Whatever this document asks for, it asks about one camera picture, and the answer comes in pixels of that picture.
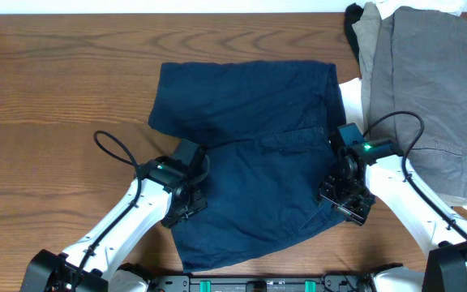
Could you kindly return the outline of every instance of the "gray fabric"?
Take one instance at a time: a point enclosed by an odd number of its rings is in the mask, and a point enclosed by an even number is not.
[[[362,18],[353,24],[360,48],[359,64],[362,74],[363,126],[366,129],[369,120],[369,108],[371,106],[372,67],[380,26],[381,16],[379,15],[378,7],[373,2],[367,2],[363,8]]]
[[[453,205],[467,204],[467,20],[402,7],[379,31],[371,80],[370,122],[394,110],[423,117],[425,133],[409,159]],[[418,132],[397,115],[372,131],[405,149]]]

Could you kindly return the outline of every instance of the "white backdrop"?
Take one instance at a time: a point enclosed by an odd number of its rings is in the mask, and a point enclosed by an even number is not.
[[[0,14],[341,12],[365,0],[0,0]]]

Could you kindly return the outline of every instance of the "navy blue shirt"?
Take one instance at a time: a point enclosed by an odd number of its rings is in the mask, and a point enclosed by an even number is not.
[[[165,63],[149,125],[207,147],[208,207],[177,224],[186,273],[290,247],[342,222],[315,197],[345,124],[336,67],[316,61]]]

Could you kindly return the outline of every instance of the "blue cloth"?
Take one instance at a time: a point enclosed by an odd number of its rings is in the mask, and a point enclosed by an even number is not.
[[[345,124],[336,67],[165,63],[149,125],[208,148],[208,207],[172,229],[186,273],[290,247],[344,220],[315,201]]]

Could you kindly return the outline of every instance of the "wooden surface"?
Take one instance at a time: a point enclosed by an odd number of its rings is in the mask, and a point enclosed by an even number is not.
[[[40,249],[78,240],[128,188],[132,168],[95,146],[95,130],[115,134],[139,161],[174,150],[177,139],[146,124],[163,62],[317,59],[335,63],[345,82],[359,69],[342,22],[341,14],[0,16],[0,291],[17,290]],[[127,260],[182,269],[160,225]],[[340,224],[206,274],[313,275],[390,262],[426,263],[379,201],[363,227]]]

